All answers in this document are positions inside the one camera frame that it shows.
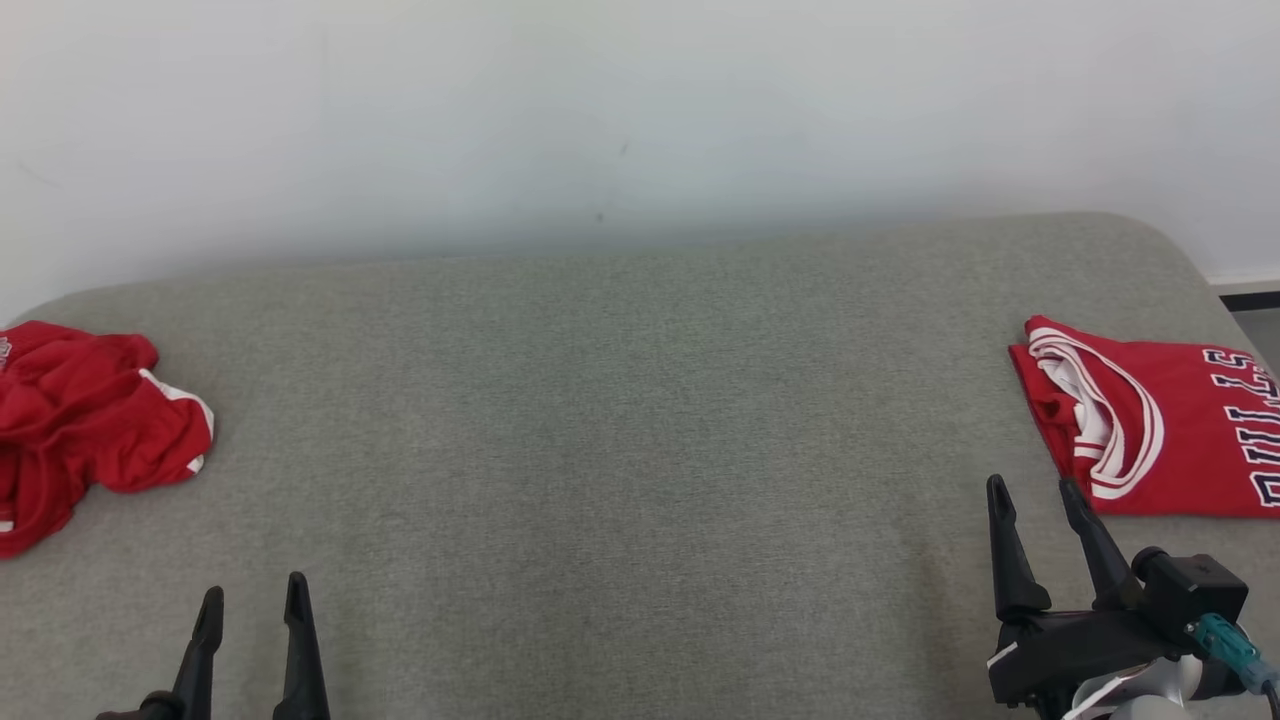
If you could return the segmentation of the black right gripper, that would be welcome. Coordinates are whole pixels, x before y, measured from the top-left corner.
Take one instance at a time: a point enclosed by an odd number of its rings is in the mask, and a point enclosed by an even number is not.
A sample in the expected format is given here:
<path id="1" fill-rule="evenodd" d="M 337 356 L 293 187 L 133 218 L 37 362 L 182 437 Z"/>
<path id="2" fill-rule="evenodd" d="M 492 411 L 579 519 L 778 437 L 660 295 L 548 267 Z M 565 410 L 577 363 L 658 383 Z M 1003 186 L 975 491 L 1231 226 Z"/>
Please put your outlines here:
<path id="1" fill-rule="evenodd" d="M 1139 603 L 1142 585 L 1079 484 L 1061 478 L 1068 524 L 1080 542 L 1093 610 L 1051 611 L 1030 569 L 1005 479 L 986 482 L 997 650 L 987 661 L 995 702 L 1041 719 L 1120 716 L 1158 696 L 1183 710 L 1201 700 L 1201 652 L 1185 626 L 1188 603 Z"/>

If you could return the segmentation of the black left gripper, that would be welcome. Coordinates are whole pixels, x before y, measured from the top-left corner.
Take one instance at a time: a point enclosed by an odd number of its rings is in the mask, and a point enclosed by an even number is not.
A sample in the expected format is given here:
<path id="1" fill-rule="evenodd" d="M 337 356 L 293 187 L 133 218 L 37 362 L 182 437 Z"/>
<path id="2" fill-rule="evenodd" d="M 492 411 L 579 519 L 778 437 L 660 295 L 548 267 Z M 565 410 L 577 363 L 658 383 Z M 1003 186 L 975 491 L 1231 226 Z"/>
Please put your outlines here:
<path id="1" fill-rule="evenodd" d="M 284 607 L 288 651 L 283 697 L 271 717 L 330 719 L 317 629 L 303 573 L 288 578 Z M 96 720 L 209 720 L 212 711 L 214 659 L 223 639 L 224 591 L 210 587 L 195 621 L 172 692 L 152 692 L 137 708 L 106 711 Z"/>

